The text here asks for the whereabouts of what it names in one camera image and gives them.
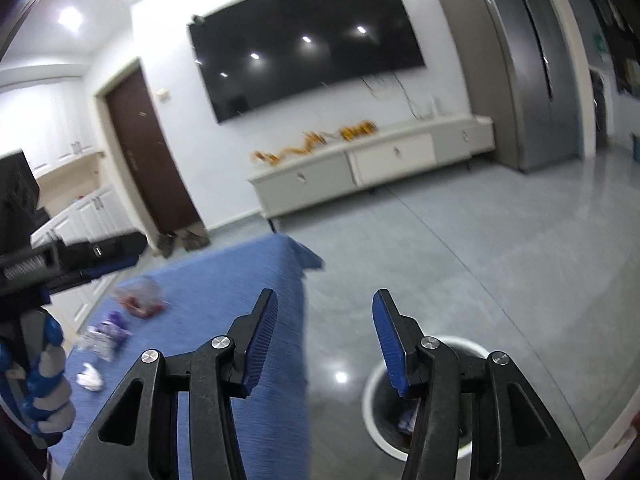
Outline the blue white gloved left hand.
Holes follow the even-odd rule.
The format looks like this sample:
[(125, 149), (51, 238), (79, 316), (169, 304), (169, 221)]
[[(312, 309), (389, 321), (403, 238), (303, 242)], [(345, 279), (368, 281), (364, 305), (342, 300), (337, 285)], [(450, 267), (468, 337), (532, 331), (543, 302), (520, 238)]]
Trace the blue white gloved left hand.
[(1, 324), (1, 408), (37, 448), (58, 444), (76, 416), (63, 340), (60, 324), (41, 308)]

